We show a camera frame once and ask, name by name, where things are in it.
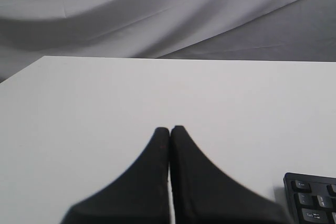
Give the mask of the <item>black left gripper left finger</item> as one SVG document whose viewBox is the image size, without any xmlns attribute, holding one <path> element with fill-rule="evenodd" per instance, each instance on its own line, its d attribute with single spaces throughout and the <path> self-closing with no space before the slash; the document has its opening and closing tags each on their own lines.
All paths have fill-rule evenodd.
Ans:
<svg viewBox="0 0 336 224">
<path fill-rule="evenodd" d="M 74 204 L 63 223 L 170 223 L 167 128 L 155 129 L 134 163 L 114 182 Z"/>
</svg>

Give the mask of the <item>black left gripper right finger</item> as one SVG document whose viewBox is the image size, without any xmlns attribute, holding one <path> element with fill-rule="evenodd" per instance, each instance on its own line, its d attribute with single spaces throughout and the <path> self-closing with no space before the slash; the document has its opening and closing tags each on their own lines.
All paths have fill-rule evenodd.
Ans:
<svg viewBox="0 0 336 224">
<path fill-rule="evenodd" d="M 170 137 L 176 223 L 292 223 L 284 209 L 223 173 L 183 126 Z"/>
</svg>

